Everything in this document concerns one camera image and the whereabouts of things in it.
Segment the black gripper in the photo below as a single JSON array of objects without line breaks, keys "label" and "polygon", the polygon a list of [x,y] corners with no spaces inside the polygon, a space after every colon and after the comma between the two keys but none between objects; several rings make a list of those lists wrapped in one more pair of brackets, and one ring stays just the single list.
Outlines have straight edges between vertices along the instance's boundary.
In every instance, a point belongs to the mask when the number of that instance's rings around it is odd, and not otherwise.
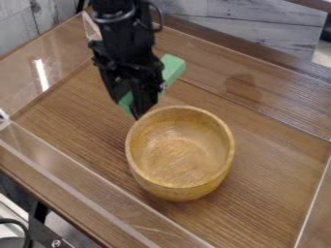
[{"label": "black gripper", "polygon": [[152,52],[155,33],[149,13],[92,13],[103,39],[91,41],[95,64],[115,103],[132,92],[131,112],[136,119],[157,103],[164,64]]}]

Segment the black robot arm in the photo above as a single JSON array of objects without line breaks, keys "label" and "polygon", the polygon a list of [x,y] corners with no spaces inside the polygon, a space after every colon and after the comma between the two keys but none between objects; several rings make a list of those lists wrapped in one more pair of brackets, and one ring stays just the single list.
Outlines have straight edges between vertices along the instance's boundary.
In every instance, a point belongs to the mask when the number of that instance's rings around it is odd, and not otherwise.
[{"label": "black robot arm", "polygon": [[93,64],[111,100],[120,105],[131,95],[124,106],[140,119],[164,88],[164,63],[152,51],[163,14],[148,0],[91,0],[91,5],[103,38],[88,43]]}]

